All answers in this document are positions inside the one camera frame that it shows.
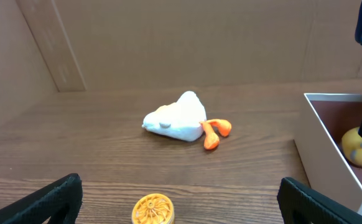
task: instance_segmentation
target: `orange leg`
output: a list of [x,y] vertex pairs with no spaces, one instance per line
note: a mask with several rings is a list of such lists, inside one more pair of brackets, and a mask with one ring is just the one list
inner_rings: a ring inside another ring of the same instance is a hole
[[205,149],[208,149],[208,150],[214,149],[220,143],[220,139],[219,139],[218,135],[214,132],[211,125],[209,123],[207,123],[206,121],[202,121],[202,122],[200,122],[200,124],[202,125],[203,130],[206,133]]
[[224,137],[227,137],[231,132],[232,124],[227,120],[211,119],[206,122],[213,125],[214,127],[217,127],[220,134]]

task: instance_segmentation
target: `white box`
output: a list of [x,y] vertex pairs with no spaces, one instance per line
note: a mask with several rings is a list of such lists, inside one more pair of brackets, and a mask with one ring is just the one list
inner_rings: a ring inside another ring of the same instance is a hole
[[305,93],[295,144],[311,188],[362,215],[362,168],[338,148],[362,120],[362,95]]

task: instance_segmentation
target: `white plush toy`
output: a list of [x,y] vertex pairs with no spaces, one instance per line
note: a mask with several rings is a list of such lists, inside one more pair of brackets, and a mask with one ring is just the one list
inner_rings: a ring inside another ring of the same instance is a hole
[[205,107],[194,92],[187,91],[176,103],[161,106],[149,113],[144,118],[142,127],[150,132],[184,141],[194,141],[205,131],[205,148],[214,149],[220,140],[212,125],[218,127],[223,136],[229,135],[231,131],[231,124],[226,120],[206,121]]

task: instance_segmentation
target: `cardboard wall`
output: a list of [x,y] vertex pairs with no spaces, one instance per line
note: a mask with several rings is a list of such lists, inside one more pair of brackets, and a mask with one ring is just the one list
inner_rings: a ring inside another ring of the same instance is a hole
[[56,91],[16,2],[0,0],[0,126]]
[[39,1],[88,90],[362,77],[356,0]]

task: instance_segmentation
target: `yellow round object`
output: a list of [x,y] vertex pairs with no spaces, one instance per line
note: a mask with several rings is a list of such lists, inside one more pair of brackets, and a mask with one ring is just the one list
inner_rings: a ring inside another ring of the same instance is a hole
[[162,194],[150,194],[141,198],[132,210],[133,224],[174,224],[174,206]]
[[341,139],[345,157],[352,163],[362,167],[362,137],[359,128],[347,131]]

